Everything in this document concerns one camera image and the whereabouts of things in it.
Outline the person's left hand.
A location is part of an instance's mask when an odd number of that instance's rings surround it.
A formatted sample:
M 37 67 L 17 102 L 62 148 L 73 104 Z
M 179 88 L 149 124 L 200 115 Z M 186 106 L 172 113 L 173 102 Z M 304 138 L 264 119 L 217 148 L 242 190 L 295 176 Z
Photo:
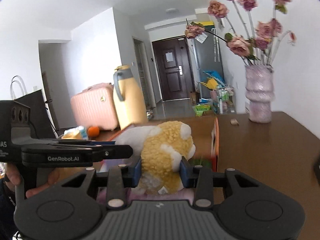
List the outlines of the person's left hand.
M 36 180 L 33 188 L 26 191 L 25 196 L 30 198 L 41 191 L 53 186 L 61 179 L 65 179 L 68 176 L 67 168 L 54 168 L 49 173 L 48 169 L 38 169 L 36 172 Z M 22 177 L 14 164 L 4 164 L 5 185 L 9 189 L 10 193 L 16 193 L 17 187 L 22 183 Z

